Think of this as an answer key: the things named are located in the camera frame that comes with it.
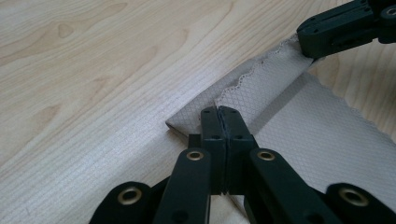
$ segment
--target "fabric fold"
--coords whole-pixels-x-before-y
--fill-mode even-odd
[[[307,74],[312,62],[293,36],[236,67],[166,123],[187,139],[200,132],[201,110],[232,107],[259,146],[279,152],[312,188],[350,183],[395,210],[396,145]],[[242,199],[233,199],[243,209]]]

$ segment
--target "screw hole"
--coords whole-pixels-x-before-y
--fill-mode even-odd
[[[274,154],[267,151],[261,151],[257,153],[257,156],[264,161],[273,161],[275,159]]]
[[[342,199],[353,205],[364,207],[369,204],[368,199],[354,189],[340,189],[338,193]]]
[[[119,197],[117,199],[119,200],[119,203],[122,205],[130,205],[137,203],[141,197],[142,197],[142,191],[140,189],[135,187],[130,187],[128,189],[123,190],[119,194]]]
[[[322,224],[324,223],[323,216],[316,212],[312,211],[305,211],[304,212],[304,217],[306,220],[308,220],[312,224]]]
[[[172,220],[176,223],[184,223],[189,219],[189,214],[183,210],[177,210],[172,214]]]
[[[387,11],[387,14],[390,16],[395,16],[396,15],[396,8],[391,8],[390,10]]]
[[[204,157],[204,153],[199,151],[192,151],[187,153],[187,158],[191,161],[198,161]]]

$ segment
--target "light wood surface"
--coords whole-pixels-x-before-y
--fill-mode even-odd
[[[167,177],[164,121],[328,0],[0,0],[0,223],[88,223],[120,183]],[[396,46],[311,72],[396,140]],[[213,197],[212,223],[245,223]]]

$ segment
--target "textured fabric sheet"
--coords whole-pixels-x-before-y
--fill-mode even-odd
[[[359,111],[321,86],[306,69],[294,36],[236,67],[193,99],[168,126],[187,139],[200,132],[200,111],[237,109],[260,147],[279,152],[319,191],[346,182],[396,210],[396,145]],[[242,208],[242,198],[233,197]]]

